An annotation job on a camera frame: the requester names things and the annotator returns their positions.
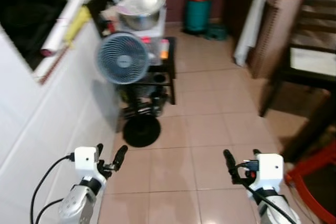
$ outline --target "wall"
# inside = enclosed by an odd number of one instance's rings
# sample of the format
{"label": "wall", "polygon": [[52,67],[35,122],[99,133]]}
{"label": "wall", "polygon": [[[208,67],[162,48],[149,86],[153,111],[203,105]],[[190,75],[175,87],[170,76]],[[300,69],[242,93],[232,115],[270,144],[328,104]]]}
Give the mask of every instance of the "wall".
{"label": "wall", "polygon": [[[119,109],[113,86],[95,65],[99,43],[93,23],[87,23],[41,86],[0,30],[1,223],[29,223],[34,188],[47,168],[75,147],[101,142],[102,158],[110,159]],[[78,181],[74,164],[63,162],[41,187],[35,216],[46,203],[66,196]],[[91,223],[97,222],[100,199]],[[57,208],[47,210],[40,223],[57,223]]]}

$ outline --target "red chair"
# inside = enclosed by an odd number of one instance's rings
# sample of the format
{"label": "red chair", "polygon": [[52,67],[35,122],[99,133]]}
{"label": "red chair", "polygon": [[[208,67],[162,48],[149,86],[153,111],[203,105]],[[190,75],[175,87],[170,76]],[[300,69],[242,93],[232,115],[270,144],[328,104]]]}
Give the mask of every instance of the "red chair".
{"label": "red chair", "polygon": [[316,216],[328,224],[336,224],[336,217],[317,202],[303,181],[303,176],[329,164],[336,164],[336,140],[307,160],[298,163],[293,170],[286,174],[285,182],[288,186],[295,185],[304,203]]}

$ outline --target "black round fan base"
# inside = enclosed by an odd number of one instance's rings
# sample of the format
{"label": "black round fan base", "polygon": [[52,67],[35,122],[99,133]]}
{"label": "black round fan base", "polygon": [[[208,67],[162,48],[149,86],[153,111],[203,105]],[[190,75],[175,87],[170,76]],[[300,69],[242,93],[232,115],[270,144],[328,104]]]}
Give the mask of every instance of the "black round fan base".
{"label": "black round fan base", "polygon": [[145,147],[154,143],[160,132],[160,123],[153,115],[136,115],[124,126],[123,138],[133,147]]}

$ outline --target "metal bowl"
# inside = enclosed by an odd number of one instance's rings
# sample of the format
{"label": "metal bowl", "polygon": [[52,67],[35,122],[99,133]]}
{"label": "metal bowl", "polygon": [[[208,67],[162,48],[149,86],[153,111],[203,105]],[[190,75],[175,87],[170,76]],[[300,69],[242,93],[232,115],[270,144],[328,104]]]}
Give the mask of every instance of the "metal bowl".
{"label": "metal bowl", "polygon": [[120,19],[134,30],[148,30],[159,20],[165,0],[122,0],[117,12]]}

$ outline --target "fan stand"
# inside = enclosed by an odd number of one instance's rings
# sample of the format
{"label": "fan stand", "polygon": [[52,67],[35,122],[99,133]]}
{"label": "fan stand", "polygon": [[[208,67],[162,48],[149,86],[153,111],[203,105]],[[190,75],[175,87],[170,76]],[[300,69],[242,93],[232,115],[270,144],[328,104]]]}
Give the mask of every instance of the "fan stand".
{"label": "fan stand", "polygon": [[129,105],[135,111],[135,116],[129,119],[123,128],[123,138],[133,147],[146,147],[154,143],[160,133],[161,127],[155,116],[150,114],[140,115],[137,96],[133,85],[125,86]]}

